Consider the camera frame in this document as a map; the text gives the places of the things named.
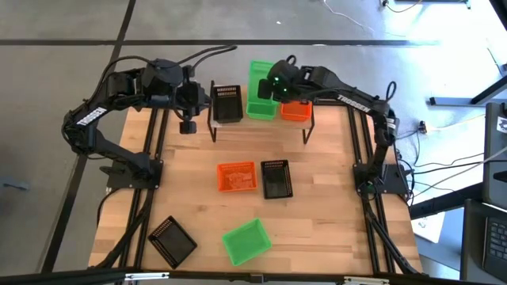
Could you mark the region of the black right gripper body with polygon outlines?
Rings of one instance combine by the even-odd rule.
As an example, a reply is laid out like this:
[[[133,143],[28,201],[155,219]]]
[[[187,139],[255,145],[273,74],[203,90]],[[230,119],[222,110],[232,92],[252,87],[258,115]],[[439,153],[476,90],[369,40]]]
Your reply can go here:
[[[273,100],[299,100],[300,93],[295,86],[299,68],[294,59],[280,60],[268,73],[269,89]]]

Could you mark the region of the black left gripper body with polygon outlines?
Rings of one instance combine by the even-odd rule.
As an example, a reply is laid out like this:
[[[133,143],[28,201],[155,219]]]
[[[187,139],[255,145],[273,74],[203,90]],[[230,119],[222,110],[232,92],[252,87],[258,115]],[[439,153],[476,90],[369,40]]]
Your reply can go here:
[[[201,111],[211,107],[211,97],[200,83],[194,81],[184,82],[178,87],[175,100],[175,107],[184,118],[198,116]]]

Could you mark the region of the green plastic basket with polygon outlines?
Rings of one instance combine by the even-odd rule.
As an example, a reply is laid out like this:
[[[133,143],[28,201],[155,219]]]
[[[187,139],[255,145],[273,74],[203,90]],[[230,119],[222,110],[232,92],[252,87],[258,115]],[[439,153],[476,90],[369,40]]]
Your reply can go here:
[[[277,107],[277,104],[248,102],[246,104],[246,114],[249,118],[255,120],[273,120],[276,116]]]
[[[224,234],[222,241],[233,266],[244,264],[272,248],[272,242],[259,218]]]
[[[258,97],[259,81],[266,79],[273,62],[252,60],[249,69],[249,82],[247,87],[247,101],[254,104],[278,105],[273,99],[262,99]]]

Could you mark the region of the black plastic basket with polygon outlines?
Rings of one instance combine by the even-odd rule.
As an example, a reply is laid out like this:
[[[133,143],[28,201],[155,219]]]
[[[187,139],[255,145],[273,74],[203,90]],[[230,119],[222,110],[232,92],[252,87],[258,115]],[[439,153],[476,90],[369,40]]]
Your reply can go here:
[[[148,240],[172,269],[177,269],[198,247],[172,215],[150,233]]]
[[[240,85],[213,87],[213,119],[219,124],[237,123],[243,118]]]
[[[288,160],[262,161],[261,177],[266,200],[293,197]]]

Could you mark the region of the orange plastic basket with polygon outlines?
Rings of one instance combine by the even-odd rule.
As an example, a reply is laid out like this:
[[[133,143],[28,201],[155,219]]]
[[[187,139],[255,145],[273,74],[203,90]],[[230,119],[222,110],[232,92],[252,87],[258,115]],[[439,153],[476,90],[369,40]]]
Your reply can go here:
[[[221,163],[216,166],[219,192],[247,192],[258,187],[253,161]]]
[[[283,120],[306,121],[312,115],[312,103],[293,101],[291,103],[282,103],[280,115]]]

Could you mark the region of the black standing desk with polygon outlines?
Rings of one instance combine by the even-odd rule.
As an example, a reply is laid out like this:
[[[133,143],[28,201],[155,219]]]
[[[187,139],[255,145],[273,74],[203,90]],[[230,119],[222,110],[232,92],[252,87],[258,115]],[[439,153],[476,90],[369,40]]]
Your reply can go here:
[[[430,97],[429,104],[431,106],[448,107],[483,107],[487,103],[507,103],[507,97],[497,98],[497,95],[504,92],[507,92],[507,75],[484,89],[475,97]]]

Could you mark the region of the black desk beam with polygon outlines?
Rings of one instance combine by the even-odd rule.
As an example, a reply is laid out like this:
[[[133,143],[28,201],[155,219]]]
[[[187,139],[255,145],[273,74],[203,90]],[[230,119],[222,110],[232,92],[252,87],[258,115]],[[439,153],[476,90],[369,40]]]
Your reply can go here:
[[[458,191],[416,203],[410,207],[410,219],[420,219],[463,207],[466,200],[482,202],[482,190],[483,183],[481,182]]]

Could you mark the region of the white paper sheet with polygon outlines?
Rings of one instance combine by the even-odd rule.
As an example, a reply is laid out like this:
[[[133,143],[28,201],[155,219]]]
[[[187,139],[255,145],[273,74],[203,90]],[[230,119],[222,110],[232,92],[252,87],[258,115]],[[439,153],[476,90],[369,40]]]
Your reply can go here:
[[[438,243],[444,225],[444,218],[445,213],[441,212],[436,215],[414,219],[411,221],[412,229],[418,237],[432,243]]]

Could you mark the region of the grey computer box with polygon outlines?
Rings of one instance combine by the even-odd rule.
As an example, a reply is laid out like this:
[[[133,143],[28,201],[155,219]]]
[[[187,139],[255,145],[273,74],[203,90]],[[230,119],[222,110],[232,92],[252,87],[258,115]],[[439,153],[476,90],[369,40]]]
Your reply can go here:
[[[483,199],[507,210],[507,106],[486,105]]]

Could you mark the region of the black laptop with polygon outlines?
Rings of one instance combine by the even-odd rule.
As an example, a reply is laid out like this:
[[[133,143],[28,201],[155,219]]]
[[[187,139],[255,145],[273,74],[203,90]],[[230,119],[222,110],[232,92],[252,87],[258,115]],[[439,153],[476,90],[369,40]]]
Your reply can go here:
[[[507,285],[507,212],[468,199],[464,203],[460,278]]]

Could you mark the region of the wooden shelf black metal frame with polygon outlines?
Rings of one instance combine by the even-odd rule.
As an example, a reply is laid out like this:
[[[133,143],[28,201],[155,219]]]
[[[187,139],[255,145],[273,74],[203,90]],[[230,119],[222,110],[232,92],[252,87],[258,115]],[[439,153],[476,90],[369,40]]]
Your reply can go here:
[[[243,108],[243,118],[241,121],[237,123],[217,123],[213,119],[213,87],[217,86],[214,81],[211,82],[211,94],[212,97],[212,106],[209,109],[208,112],[208,130],[210,131],[212,141],[216,141],[216,134],[217,130],[220,127],[239,127],[242,129],[246,128],[261,128],[261,127],[271,127],[271,128],[295,128],[295,129],[301,129],[303,132],[303,143],[306,144],[308,139],[310,138],[311,132],[314,128],[314,114],[313,114],[313,105],[312,105],[312,115],[309,120],[306,121],[290,121],[290,120],[283,120],[280,115],[280,108],[281,105],[278,104],[277,110],[276,110],[276,116],[273,120],[255,120],[248,117],[246,114],[246,104],[247,101],[247,88],[245,86],[241,86],[241,92],[242,92],[242,108]]]

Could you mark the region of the silver bracket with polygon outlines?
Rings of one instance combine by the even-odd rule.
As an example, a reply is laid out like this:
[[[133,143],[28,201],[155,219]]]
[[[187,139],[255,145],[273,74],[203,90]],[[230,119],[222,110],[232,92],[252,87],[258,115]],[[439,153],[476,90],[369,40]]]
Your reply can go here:
[[[390,281],[372,277],[346,276],[342,285],[390,285]]]
[[[142,272],[142,273],[128,273],[125,275],[125,281],[140,281],[152,279],[168,279],[170,274],[168,272]]]

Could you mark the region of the black table frame bar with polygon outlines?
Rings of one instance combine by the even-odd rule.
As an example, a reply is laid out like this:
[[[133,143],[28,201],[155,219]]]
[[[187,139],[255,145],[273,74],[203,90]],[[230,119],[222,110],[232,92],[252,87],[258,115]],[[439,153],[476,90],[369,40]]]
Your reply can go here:
[[[342,285],[346,276],[363,276],[377,279],[388,279],[390,285],[493,285],[473,284],[462,280],[433,278],[422,274],[378,273],[375,275],[313,275],[281,273],[246,273],[246,272],[185,272],[185,271],[140,271],[135,268],[90,268],[67,272],[45,272],[26,275],[0,276],[0,285],[105,285],[124,282],[128,273],[168,272],[168,279],[203,279],[243,281],[250,284],[267,282],[322,282]]]

